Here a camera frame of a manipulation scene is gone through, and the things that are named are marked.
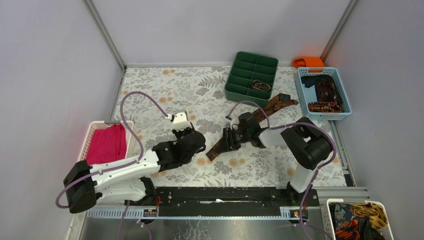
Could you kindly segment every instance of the red cloth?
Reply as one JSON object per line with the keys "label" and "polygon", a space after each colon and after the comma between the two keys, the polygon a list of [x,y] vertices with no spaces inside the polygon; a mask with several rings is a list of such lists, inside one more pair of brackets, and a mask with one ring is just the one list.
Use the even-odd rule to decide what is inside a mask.
{"label": "red cloth", "polygon": [[107,164],[125,158],[127,141],[125,128],[115,124],[106,129],[96,129],[88,148],[87,164]]}

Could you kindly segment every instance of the blue basket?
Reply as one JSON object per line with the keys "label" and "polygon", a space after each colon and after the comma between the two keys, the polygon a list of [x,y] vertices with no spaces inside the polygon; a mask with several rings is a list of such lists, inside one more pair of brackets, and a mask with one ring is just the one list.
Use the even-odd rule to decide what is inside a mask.
{"label": "blue basket", "polygon": [[[334,79],[335,87],[341,97],[343,112],[312,112],[308,109],[308,103],[317,102],[317,94],[315,87],[306,88],[301,82],[303,76],[317,76],[317,75],[329,75]],[[334,67],[299,67],[297,74],[294,78],[296,84],[297,95],[299,97],[300,107],[302,109],[303,116],[309,119],[315,120],[342,120],[346,116],[352,114],[351,103],[349,102],[348,96],[346,96],[345,88],[343,87],[342,79],[339,76],[339,72]]]}

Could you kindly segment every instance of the floral pattern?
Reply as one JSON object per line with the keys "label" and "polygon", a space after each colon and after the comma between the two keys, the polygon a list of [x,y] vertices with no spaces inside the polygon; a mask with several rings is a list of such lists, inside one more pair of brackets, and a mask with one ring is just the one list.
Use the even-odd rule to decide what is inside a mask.
{"label": "floral pattern", "polygon": [[[196,130],[206,138],[206,151],[196,154],[189,164],[164,172],[151,174],[155,186],[168,187],[284,187],[293,177],[297,161],[286,145],[265,149],[243,144],[239,151],[221,154],[214,161],[206,152],[221,138],[226,125],[225,115],[235,102],[226,100],[224,85],[230,67],[148,67],[128,68],[122,83],[121,94],[114,118],[119,120],[119,106],[125,94],[142,91],[155,99],[170,114],[186,110]],[[294,67],[279,67],[272,95],[284,93],[298,100]],[[252,112],[256,108],[241,104],[232,116]],[[135,122],[134,130],[142,140],[144,149],[151,149],[159,142],[175,140],[169,121],[148,99],[133,95],[124,105],[126,119]],[[271,126],[297,121],[302,117],[300,105],[292,105],[273,114]],[[327,121],[313,121],[330,133]],[[132,155],[140,154],[136,145],[129,149]],[[323,167],[315,186],[346,186],[342,166],[338,158]]]}

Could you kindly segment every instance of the orange cloth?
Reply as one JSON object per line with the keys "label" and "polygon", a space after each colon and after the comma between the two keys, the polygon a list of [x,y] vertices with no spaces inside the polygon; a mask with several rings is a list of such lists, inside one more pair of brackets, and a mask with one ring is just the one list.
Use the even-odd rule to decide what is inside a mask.
{"label": "orange cloth", "polygon": [[299,57],[293,60],[293,67],[325,67],[321,58],[317,56]]}

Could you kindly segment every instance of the green bin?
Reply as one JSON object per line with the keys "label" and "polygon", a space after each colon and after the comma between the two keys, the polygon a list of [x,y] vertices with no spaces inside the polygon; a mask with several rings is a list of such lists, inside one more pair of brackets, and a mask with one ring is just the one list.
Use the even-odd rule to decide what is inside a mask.
{"label": "green bin", "polygon": [[[277,66],[275,57],[239,51],[225,83],[225,98],[234,102],[252,101],[265,107],[273,92]],[[271,91],[253,89],[254,80],[268,84]]]}

